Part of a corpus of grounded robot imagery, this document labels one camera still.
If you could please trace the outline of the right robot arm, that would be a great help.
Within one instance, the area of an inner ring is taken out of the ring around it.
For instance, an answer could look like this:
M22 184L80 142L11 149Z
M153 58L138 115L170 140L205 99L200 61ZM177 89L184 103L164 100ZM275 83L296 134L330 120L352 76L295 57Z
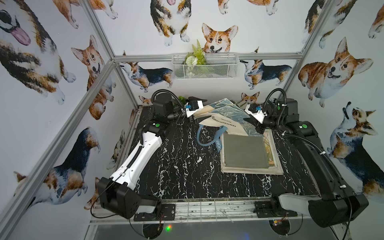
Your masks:
M318 186L318 197L281 194L279 203L284 210L310 216L318 226L326 228L351 222L368 207L368 199L348 185L330 160L310 122L296 121L282 125L277 117L266 117L263 123L256 121L255 125L259 133L270 128L279 131L284 139L291 142Z

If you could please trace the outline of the cream bag with blue print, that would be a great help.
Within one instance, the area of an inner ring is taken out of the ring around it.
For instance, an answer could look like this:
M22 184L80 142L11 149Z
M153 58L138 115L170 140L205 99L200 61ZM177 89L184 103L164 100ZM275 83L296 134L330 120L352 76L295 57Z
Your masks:
M221 137L224 133L229 135L245 137L262 137L263 135L256 131L254 125L245 121L250 116L229 99L223 99L210 105L203 106L202 101L198 101L199 109L193 111L192 117L198 122L197 143L200 146L207 147L215 145L217 151L223 148ZM212 141L202 143L200 141L203 127L217 127L218 130Z

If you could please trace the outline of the grey-green canvas bag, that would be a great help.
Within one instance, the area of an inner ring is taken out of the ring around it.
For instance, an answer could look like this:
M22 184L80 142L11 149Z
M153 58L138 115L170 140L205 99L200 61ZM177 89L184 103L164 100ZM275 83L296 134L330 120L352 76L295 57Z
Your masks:
M224 163L228 168L267 169L264 138L261 136L223 135Z

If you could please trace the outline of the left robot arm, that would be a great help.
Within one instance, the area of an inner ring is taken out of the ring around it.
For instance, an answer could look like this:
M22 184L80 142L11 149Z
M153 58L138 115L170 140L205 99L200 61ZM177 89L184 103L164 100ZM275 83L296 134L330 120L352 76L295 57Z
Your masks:
M135 188L152 155L169 134L169 125L185 116L186 113L182 111L166 117L157 114L151 116L140 129L139 142L126 161L108 179L99 180L97 189L103 209L128 220L134 215L154 220L161 216L161 200L154 196L139 195Z

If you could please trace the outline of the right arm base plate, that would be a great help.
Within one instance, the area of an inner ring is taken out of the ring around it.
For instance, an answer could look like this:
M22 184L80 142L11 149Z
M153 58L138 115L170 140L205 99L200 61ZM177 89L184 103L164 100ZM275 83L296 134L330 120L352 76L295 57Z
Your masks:
M254 213L258 218L297 217L298 213L284 210L278 203L271 201L255 201Z

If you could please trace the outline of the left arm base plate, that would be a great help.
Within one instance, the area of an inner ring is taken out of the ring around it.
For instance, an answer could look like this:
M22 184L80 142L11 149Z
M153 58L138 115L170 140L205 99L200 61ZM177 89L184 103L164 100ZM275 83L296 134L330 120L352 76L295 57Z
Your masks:
M134 215L135 222L173 221L175 219L175 204L159 204L154 206L139 206Z

